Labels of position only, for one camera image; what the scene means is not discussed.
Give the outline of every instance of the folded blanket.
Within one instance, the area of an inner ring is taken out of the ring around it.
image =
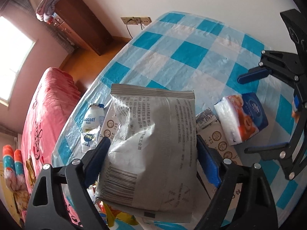
[[[42,0],[36,9],[36,17],[40,21],[48,22],[54,13],[55,5],[59,0]]]

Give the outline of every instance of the orange floor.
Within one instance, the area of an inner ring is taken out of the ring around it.
[[[62,70],[73,77],[75,85],[83,95],[102,69],[125,45],[125,42],[113,41],[101,56],[88,50],[78,49],[68,59]]]

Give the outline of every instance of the circular icon on box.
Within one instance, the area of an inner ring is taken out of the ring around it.
[[[222,134],[219,131],[215,131],[212,133],[212,138],[214,141],[219,141],[222,137]]]
[[[114,121],[113,120],[109,120],[106,125],[109,127],[109,128],[113,128],[114,127]]]
[[[110,131],[110,130],[105,130],[105,131],[103,132],[103,135],[104,135],[105,137],[110,137],[110,136],[111,136],[111,131]]]
[[[220,142],[219,145],[217,146],[219,151],[224,151],[227,149],[227,143],[226,142]]]
[[[229,158],[229,159],[231,159],[232,158],[232,153],[230,152],[230,151],[226,151],[225,153],[224,153],[224,156],[223,156],[224,158]]]

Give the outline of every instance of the wooden furniture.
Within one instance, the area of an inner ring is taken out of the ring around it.
[[[113,38],[82,0],[60,0],[52,25],[78,47],[102,55]]]

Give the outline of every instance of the wall outlet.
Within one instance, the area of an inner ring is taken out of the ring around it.
[[[138,17],[121,17],[121,19],[125,25],[138,25],[140,23],[140,18]]]
[[[144,26],[147,26],[151,23],[150,17],[140,17],[140,21]]]

